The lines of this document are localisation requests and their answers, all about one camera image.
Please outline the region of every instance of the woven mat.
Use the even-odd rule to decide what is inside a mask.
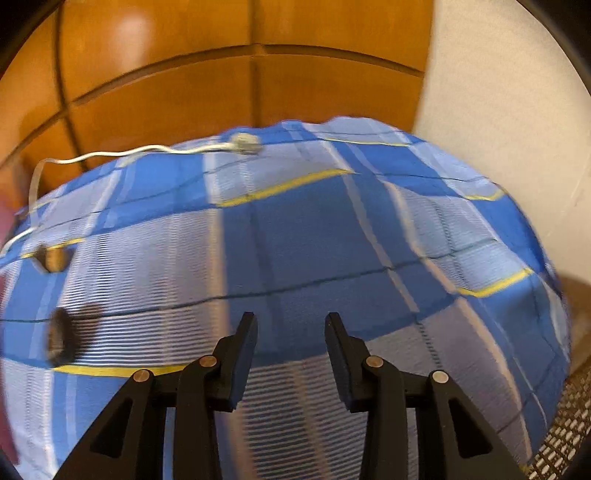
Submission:
[[[565,383],[558,412],[528,468],[530,480],[559,479],[591,432],[591,362]]]

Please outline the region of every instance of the white cord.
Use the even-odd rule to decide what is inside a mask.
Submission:
[[[190,148],[189,150],[178,150],[176,148],[167,147],[166,145],[145,145],[143,147],[132,148],[131,150],[126,150],[123,152],[91,152],[86,153],[84,155],[80,155],[76,158],[71,158],[69,160],[56,160],[55,158],[45,158],[35,166],[35,170],[33,170],[33,175],[31,177],[31,184],[29,186],[29,218],[31,219],[31,226],[24,232],[15,235],[8,242],[6,242],[6,244],[2,247],[2,250],[0,251],[0,257],[6,255],[10,247],[13,246],[15,242],[34,232],[38,228],[39,218],[37,216],[37,192],[39,190],[39,182],[41,181],[41,172],[43,172],[43,166],[48,162],[56,163],[58,165],[69,165],[71,163],[77,163],[79,161],[83,161],[87,158],[92,157],[125,157],[127,155],[134,155],[136,153],[142,153],[147,151],[157,151],[183,155],[206,153],[213,151],[233,151],[242,154],[256,154],[260,152],[261,148],[261,143],[259,142],[258,137],[241,132],[233,134],[229,142],[201,145],[199,147]]]

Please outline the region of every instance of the silver rivet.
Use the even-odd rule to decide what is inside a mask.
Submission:
[[[443,370],[437,370],[436,372],[433,372],[433,380],[435,380],[437,383],[447,383],[449,380],[449,375]]]
[[[371,355],[365,359],[365,363],[368,367],[379,368],[384,364],[384,360],[380,356]]]
[[[138,370],[134,373],[134,380],[138,383],[145,382],[150,378],[150,372],[148,370]]]
[[[205,368],[213,367],[217,363],[217,358],[213,355],[206,355],[199,359],[199,365]]]

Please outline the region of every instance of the plaid fabric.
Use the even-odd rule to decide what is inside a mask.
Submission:
[[[25,480],[50,478],[136,369],[182,368],[245,310],[259,340],[243,402],[218,416],[226,479],[357,478],[365,416],[338,399],[329,311],[402,370],[444,368],[529,460],[567,375],[569,321],[512,199],[371,119],[285,121],[180,148],[235,131],[258,135],[260,155],[149,153],[85,173],[41,199],[41,228],[2,259],[2,376]],[[39,242],[68,245],[69,269],[40,273]],[[83,351],[51,369],[56,306],[83,317]]]

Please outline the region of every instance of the checkered tablecloth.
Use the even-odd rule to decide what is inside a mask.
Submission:
[[[40,228],[1,260],[5,405],[25,480],[51,478],[136,369],[182,368],[245,310],[259,339],[243,402],[218,416],[226,479],[358,476],[366,417],[338,399],[329,311],[399,369],[445,369],[529,460],[569,369],[569,321],[514,201],[371,119],[285,121],[180,148],[236,131],[259,136],[261,153],[149,153],[85,173],[41,199]],[[67,271],[39,272],[39,243],[67,245]],[[83,349],[51,369],[56,306],[77,317]],[[410,411],[411,477],[415,430]],[[170,442],[164,460],[170,478]]]

